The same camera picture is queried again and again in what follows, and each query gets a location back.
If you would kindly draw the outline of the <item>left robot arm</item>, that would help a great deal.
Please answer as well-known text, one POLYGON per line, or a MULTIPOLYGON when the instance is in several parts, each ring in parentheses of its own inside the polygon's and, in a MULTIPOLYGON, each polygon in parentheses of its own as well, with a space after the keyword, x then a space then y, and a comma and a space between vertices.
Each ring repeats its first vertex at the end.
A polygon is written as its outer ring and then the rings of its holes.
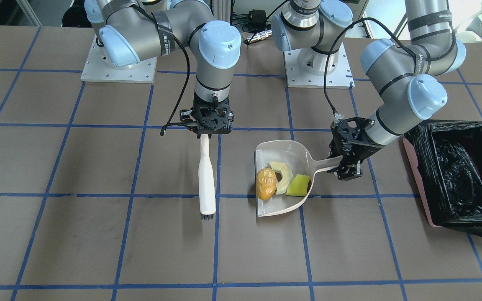
MULTIPOLYGON (((460 67, 466 49, 456 38, 447 0, 405 2, 410 44, 398 38, 371 42, 360 64, 383 104, 368 118, 344 119, 332 107, 333 139, 327 159, 308 162, 314 171, 336 173, 340 180, 362 176, 360 164, 423 120, 448 100, 436 76, 460 67)), ((330 57, 337 55, 352 21, 350 8, 339 0, 289 0, 272 22, 273 39, 282 52, 307 49, 326 80, 330 57)))

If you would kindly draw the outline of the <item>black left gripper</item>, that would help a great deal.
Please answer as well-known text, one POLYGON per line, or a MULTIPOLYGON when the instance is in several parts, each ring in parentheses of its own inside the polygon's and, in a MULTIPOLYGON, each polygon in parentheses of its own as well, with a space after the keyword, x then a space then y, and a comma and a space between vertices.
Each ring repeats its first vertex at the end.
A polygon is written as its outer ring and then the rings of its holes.
POLYGON ((367 135, 367 128, 374 124, 375 120, 359 117, 337 118, 333 121, 333 139, 329 144, 328 158, 342 156, 342 159, 329 173, 335 172, 341 181, 357 179, 363 175, 360 164, 383 147, 367 135))

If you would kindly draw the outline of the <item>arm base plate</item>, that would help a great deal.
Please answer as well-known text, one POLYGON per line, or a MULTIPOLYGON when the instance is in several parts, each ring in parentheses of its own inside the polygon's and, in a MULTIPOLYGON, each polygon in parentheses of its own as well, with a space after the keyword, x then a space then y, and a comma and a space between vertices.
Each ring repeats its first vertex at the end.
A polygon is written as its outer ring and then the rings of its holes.
POLYGON ((284 52, 284 63, 289 88, 323 88, 326 71, 326 87, 348 89, 355 86, 344 44, 338 53, 329 57, 304 48, 284 52))
POLYGON ((96 36, 94 36, 80 79, 83 82, 152 84, 157 59, 154 57, 138 64, 115 66, 109 59, 105 48, 98 46, 96 36))

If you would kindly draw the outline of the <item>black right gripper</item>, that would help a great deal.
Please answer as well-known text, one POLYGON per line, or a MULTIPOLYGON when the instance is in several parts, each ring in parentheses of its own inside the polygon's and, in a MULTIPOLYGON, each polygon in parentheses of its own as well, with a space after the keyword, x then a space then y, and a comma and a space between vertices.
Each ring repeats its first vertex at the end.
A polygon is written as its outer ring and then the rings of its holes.
POLYGON ((194 95, 193 106, 179 112, 180 122, 197 135, 227 135, 233 129, 234 115, 229 97, 213 103, 194 95))

